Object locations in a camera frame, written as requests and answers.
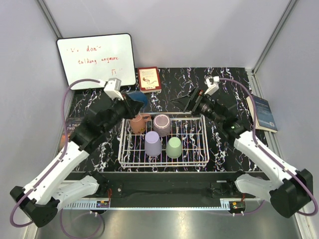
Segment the mauve ceramic mug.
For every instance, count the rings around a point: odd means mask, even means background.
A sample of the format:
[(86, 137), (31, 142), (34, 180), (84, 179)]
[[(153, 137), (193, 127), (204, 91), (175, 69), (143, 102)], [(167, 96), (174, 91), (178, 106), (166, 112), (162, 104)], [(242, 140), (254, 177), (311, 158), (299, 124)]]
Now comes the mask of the mauve ceramic mug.
[(153, 129), (160, 137), (168, 136), (171, 132), (171, 120), (167, 115), (160, 114), (153, 120)]

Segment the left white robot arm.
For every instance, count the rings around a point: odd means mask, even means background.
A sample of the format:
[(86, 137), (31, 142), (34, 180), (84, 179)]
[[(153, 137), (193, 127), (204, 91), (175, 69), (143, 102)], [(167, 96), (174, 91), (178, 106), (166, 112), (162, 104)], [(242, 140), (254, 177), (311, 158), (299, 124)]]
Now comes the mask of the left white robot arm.
[(15, 207), (40, 228), (52, 221), (65, 206), (83, 197), (103, 197), (108, 190), (108, 180), (99, 172), (85, 173), (83, 178), (64, 189), (60, 184), (98, 148), (107, 132), (122, 119), (133, 119), (147, 104), (146, 95), (139, 91), (123, 94), (121, 99), (115, 100), (103, 93), (90, 105), (80, 125), (69, 136), (67, 145), (51, 163), (33, 181), (11, 190)]

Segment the white wire dish rack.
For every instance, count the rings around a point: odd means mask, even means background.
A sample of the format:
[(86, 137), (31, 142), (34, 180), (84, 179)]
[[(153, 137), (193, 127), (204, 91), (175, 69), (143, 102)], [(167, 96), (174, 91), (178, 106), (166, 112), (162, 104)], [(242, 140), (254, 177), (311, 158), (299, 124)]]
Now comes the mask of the white wire dish rack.
[[(169, 135), (161, 138), (162, 153), (150, 157), (145, 153), (145, 135), (153, 130), (151, 121), (146, 124), (146, 132), (135, 134), (127, 119), (122, 120), (118, 161), (125, 168), (166, 168), (205, 167), (209, 162), (206, 122), (203, 116), (189, 113), (167, 113), (171, 121)], [(178, 137), (182, 143), (182, 154), (172, 159), (166, 155), (166, 145), (170, 138)]]

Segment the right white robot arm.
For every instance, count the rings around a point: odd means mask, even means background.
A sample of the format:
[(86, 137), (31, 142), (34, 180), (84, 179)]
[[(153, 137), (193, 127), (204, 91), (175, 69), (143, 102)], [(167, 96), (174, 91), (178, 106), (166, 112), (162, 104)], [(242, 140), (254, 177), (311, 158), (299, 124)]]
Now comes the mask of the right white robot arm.
[(172, 100), (183, 112), (203, 115), (214, 121), (221, 135), (234, 148), (249, 157), (268, 177), (267, 180), (238, 172), (226, 185), (231, 197), (250, 194), (270, 202), (283, 217), (290, 218), (313, 198), (313, 176), (304, 169), (297, 170), (263, 144), (237, 118), (233, 105), (212, 100), (203, 90), (193, 89), (187, 95)]

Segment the dark blue mug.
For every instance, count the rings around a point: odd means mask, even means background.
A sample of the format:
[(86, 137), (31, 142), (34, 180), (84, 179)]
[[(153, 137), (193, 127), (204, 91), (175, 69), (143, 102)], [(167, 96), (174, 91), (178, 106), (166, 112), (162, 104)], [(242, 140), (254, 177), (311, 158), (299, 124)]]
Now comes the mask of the dark blue mug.
[(127, 95), (134, 101), (142, 102), (144, 108), (148, 105), (148, 98), (141, 91), (129, 92)]

